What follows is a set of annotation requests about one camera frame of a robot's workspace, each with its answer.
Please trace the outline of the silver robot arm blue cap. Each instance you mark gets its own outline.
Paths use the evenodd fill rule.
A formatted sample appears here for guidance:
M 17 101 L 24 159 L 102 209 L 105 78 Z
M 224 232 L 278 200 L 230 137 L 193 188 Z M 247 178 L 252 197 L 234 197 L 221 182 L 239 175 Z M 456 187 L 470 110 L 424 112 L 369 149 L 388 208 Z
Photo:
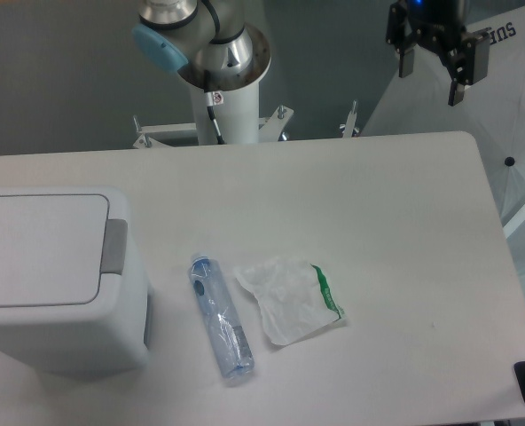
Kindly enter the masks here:
M 413 71 L 414 49 L 432 52 L 451 78 L 448 103 L 489 70 L 490 32 L 466 29 L 468 1 L 394 1 L 385 35 L 398 56 L 398 75 Z M 242 89 L 270 66 L 270 47 L 245 21 L 241 1 L 143 1 L 132 29 L 138 49 L 157 67 L 202 91 Z

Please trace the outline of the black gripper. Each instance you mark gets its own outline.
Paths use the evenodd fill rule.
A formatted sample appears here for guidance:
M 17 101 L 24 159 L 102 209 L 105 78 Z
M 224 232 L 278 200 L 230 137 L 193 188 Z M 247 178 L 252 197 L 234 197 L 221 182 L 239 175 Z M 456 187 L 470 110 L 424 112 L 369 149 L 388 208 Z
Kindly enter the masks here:
M 464 84 L 480 82 L 489 70 L 490 28 L 466 28 L 469 6 L 468 1 L 396 1 L 388 11 L 386 43 L 398 55 L 398 76 L 412 74 L 416 46 L 433 53 L 452 80 L 450 107 L 463 101 Z

